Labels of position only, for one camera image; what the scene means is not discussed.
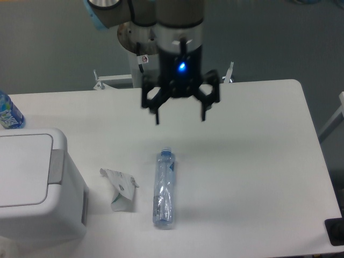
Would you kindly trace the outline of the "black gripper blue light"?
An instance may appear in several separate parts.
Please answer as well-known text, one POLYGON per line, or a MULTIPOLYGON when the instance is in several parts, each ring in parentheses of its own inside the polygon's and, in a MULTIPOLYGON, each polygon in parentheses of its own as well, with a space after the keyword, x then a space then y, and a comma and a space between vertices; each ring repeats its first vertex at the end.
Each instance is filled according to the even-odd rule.
POLYGON ((194 96, 201 102, 201 120, 206 120, 207 110, 213 103, 220 102, 220 76, 213 69, 206 74, 201 74, 202 46, 190 52, 171 53, 158 49, 160 75, 154 80, 150 75, 142 76, 141 107, 149 109, 155 115, 155 123, 160 124, 159 108, 169 98, 188 98, 194 96), (211 92, 206 94, 200 86, 205 83, 211 87, 211 92), (148 93, 154 88, 159 88, 153 98, 148 98, 148 93))

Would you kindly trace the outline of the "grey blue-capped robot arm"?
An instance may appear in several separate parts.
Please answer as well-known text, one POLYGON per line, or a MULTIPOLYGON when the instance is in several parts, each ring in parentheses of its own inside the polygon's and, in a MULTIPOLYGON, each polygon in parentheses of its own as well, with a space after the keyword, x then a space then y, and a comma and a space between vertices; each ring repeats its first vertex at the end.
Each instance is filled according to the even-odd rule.
POLYGON ((201 118, 220 102, 216 70, 202 73, 204 1, 85 1, 99 30, 117 28, 141 106, 152 114, 171 98, 194 97, 201 118))

